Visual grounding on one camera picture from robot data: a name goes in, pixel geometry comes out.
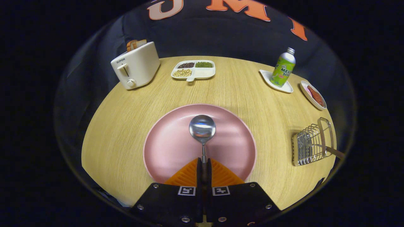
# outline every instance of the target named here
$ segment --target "bread slice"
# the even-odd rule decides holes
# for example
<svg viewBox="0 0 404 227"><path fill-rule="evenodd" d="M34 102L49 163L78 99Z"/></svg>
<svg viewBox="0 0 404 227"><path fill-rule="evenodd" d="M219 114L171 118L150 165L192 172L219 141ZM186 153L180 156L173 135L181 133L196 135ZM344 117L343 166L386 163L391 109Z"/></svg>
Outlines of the bread slice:
<svg viewBox="0 0 404 227"><path fill-rule="evenodd" d="M147 40L140 40L136 42L136 48L139 48L147 43Z"/></svg>
<svg viewBox="0 0 404 227"><path fill-rule="evenodd" d="M146 43L147 43L147 40L140 40L140 41L132 40L126 44L126 50L129 52L131 50L134 50L138 47L145 45Z"/></svg>

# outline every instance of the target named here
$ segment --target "toaster lever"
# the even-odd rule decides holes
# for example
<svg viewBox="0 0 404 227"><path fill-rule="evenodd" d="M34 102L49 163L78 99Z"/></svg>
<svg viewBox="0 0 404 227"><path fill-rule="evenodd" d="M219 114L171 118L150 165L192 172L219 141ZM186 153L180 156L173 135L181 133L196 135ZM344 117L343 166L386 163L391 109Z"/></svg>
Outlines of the toaster lever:
<svg viewBox="0 0 404 227"><path fill-rule="evenodd" d="M117 69L118 70L122 70L122 69L125 70L126 75L129 76L128 71L126 71L126 68L125 68L126 66L127 66L127 64L125 63L125 64L120 65Z"/></svg>

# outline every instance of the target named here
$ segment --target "orange gripper pad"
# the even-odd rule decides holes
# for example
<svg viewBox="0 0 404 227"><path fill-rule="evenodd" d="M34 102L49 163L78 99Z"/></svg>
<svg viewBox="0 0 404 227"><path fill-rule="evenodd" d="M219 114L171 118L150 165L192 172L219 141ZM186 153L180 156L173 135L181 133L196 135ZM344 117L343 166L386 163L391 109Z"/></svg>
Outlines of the orange gripper pad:
<svg viewBox="0 0 404 227"><path fill-rule="evenodd" d="M192 160L190 163L182 167L172 177L170 177L164 184L196 187L196 167L198 165L198 158Z"/></svg>
<svg viewBox="0 0 404 227"><path fill-rule="evenodd" d="M212 187L244 184L244 181L220 162L210 159L212 164Z"/></svg>
<svg viewBox="0 0 404 227"><path fill-rule="evenodd" d="M210 162L212 164L212 187L244 184L242 179L220 162L212 158ZM164 184L196 187L197 164L198 159L196 158L176 172Z"/></svg>

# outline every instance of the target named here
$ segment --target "screw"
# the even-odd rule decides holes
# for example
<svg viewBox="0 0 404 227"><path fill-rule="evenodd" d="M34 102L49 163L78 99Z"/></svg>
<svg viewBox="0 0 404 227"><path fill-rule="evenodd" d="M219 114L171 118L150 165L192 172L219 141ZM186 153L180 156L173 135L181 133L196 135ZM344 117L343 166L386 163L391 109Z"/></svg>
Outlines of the screw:
<svg viewBox="0 0 404 227"><path fill-rule="evenodd" d="M189 217L182 217L182 218L181 218L181 221L183 221L183 222L190 222L191 219L190 219Z"/></svg>

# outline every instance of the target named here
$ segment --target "round table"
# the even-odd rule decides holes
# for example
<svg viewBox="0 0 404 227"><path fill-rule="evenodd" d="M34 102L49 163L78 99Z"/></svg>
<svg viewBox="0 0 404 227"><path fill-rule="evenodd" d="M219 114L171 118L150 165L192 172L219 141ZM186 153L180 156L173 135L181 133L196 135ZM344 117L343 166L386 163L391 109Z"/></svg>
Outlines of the round table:
<svg viewBox="0 0 404 227"><path fill-rule="evenodd" d="M212 78L188 83L170 76L178 62L199 59L215 63ZM255 168L246 182L258 182L279 209L294 204L327 178L334 155L304 166L292 164L294 134L320 117L334 127L328 110L316 109L300 90L305 79L291 74L288 81L294 91L284 93L265 83L259 70L274 68L260 63L212 56L169 57L160 62L148 85L126 90L118 83L87 128L82 166L116 199L133 206L153 182L143 163L143 144L153 124L167 112L194 103L221 106L245 122L257 147Z"/></svg>

